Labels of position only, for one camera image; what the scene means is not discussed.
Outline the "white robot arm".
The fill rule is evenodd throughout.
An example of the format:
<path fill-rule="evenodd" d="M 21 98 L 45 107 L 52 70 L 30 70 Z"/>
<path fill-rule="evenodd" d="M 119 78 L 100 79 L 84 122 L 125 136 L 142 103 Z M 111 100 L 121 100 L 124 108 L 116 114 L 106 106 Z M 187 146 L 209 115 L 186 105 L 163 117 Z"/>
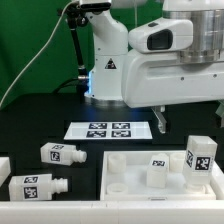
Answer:
<path fill-rule="evenodd" d="M 94 38 L 86 100 L 150 107 L 161 131 L 167 105 L 219 101 L 224 126 L 224 0 L 163 0 L 160 18 L 132 30 L 110 14 L 146 1 L 79 1 Z"/>

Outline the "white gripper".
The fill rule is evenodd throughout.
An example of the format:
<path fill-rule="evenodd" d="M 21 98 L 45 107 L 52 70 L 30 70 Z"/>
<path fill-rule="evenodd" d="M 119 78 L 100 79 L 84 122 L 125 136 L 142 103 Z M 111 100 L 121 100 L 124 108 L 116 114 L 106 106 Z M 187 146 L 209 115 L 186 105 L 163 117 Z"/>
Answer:
<path fill-rule="evenodd" d="M 141 54 L 131 50 L 124 62 L 121 93 L 131 108 L 153 106 L 158 129 L 165 134 L 162 105 L 224 99 L 224 53 L 215 62 L 184 64 L 176 52 Z"/>

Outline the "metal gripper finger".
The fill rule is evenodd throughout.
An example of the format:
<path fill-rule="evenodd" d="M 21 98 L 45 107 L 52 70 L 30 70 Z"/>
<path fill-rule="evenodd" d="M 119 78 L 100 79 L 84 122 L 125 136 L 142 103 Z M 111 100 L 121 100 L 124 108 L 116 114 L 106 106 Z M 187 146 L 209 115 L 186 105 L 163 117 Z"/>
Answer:
<path fill-rule="evenodd" d="M 219 101 L 220 105 L 216 110 L 216 114 L 221 118 L 220 126 L 224 128 L 224 100 Z"/>

